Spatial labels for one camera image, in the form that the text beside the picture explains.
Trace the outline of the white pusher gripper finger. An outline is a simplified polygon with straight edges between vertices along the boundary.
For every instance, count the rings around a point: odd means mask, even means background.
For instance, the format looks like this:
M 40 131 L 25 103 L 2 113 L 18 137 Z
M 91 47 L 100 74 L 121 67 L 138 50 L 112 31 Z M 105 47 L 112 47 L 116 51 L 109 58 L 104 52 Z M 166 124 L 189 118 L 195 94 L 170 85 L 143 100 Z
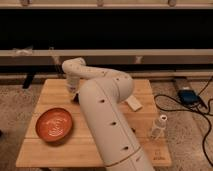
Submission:
M 70 100 L 74 100 L 77 96 L 77 93 L 70 93 Z

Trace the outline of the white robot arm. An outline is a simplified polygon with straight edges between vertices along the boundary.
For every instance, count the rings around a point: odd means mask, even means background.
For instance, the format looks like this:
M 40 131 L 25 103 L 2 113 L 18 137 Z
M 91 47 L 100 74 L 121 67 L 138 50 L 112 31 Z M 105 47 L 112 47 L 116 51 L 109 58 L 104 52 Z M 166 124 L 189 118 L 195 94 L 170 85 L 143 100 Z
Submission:
M 67 87 L 79 105 L 107 171 L 155 171 L 118 104 L 132 95 L 132 77 L 89 67 L 83 58 L 62 63 Z

